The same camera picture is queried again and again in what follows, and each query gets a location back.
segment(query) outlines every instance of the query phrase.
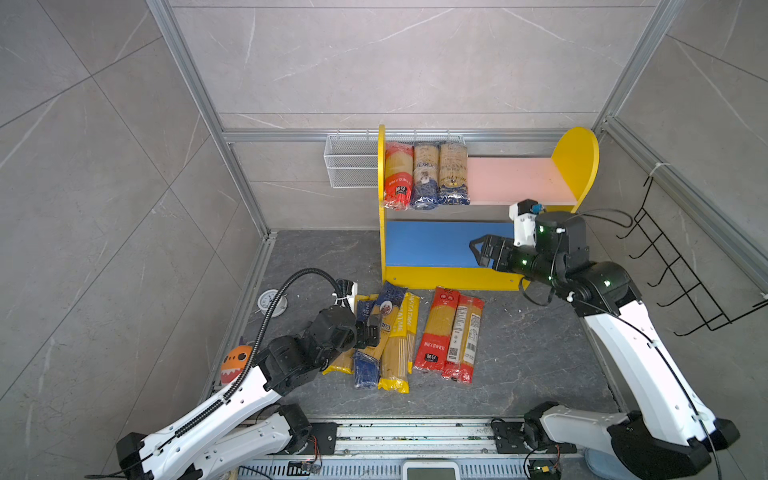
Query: orange monster toy ball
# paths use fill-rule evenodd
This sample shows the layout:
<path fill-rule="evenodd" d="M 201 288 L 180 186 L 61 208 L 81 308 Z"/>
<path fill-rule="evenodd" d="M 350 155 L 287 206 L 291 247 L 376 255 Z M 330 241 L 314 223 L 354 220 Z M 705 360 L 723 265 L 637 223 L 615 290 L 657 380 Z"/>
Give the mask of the orange monster toy ball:
<path fill-rule="evenodd" d="M 221 385 L 229 385 L 237 378 L 240 372 L 243 371 L 251 350 L 253 348 L 248 345 L 241 345 L 232 349 L 221 365 Z"/>

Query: white wire basket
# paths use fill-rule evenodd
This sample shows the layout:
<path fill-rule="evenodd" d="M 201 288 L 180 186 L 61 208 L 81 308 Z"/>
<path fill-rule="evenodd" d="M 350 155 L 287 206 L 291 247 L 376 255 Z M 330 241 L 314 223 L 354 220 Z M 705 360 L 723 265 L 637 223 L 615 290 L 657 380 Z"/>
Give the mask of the white wire basket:
<path fill-rule="evenodd" d="M 387 131 L 387 141 L 465 145 L 464 137 L 450 131 Z M 379 133 L 336 133 L 328 135 L 323 152 L 328 178 L 333 188 L 376 188 L 379 183 Z"/>

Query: spaghetti package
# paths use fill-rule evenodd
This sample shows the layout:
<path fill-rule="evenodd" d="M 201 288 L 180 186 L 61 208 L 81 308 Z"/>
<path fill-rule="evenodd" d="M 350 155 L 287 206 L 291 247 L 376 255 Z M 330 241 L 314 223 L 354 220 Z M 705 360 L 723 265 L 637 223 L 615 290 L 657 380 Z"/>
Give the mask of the spaghetti package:
<path fill-rule="evenodd" d="M 420 300 L 416 295 L 406 293 L 402 301 L 382 354 L 380 389 L 408 393 L 408 318 L 413 318 L 414 309 L 418 315 Z"/>
<path fill-rule="evenodd" d="M 467 188 L 467 147 L 460 144 L 440 145 L 440 188 L 442 205 L 469 205 Z"/>
<path fill-rule="evenodd" d="M 374 302 L 373 310 L 368 318 L 369 325 L 379 327 L 379 345 L 357 350 L 352 355 L 356 389 L 376 389 L 379 387 L 379 362 L 407 290 L 405 287 L 384 282 L 384 287 L 379 298 Z"/>
<path fill-rule="evenodd" d="M 387 142 L 384 156 L 384 206 L 404 210 L 413 190 L 413 146 Z"/>
<path fill-rule="evenodd" d="M 440 150 L 435 144 L 416 144 L 413 148 L 413 195 L 417 210 L 437 207 L 437 176 Z"/>
<path fill-rule="evenodd" d="M 357 295 L 355 296 L 355 301 L 357 302 L 357 321 L 368 323 L 368 317 L 371 314 L 371 310 L 373 310 L 373 301 L 376 300 L 376 297 L 378 295 Z M 352 355 L 354 354 L 355 349 L 349 349 L 346 352 L 342 353 L 341 355 L 337 356 L 333 362 L 328 365 L 328 368 L 323 370 L 323 375 L 326 375 L 331 372 L 341 372 L 341 373 L 349 373 L 352 375 Z"/>
<path fill-rule="evenodd" d="M 442 370 L 445 366 L 445 355 L 451 342 L 453 317 L 458 306 L 459 293 L 456 290 L 435 289 L 435 299 L 429 310 L 427 326 L 422 336 L 422 344 L 413 361 L 417 369 Z"/>
<path fill-rule="evenodd" d="M 445 358 L 445 367 L 442 370 L 444 378 L 458 380 L 461 383 L 472 383 L 484 306 L 485 302 L 479 298 L 465 295 L 459 297 L 451 343 Z"/>
<path fill-rule="evenodd" d="M 413 296 L 414 301 L 409 302 L 409 311 L 406 315 L 406 330 L 408 331 L 408 373 L 413 373 L 413 356 L 416 353 L 416 329 L 419 326 L 419 305 L 421 298 Z"/>

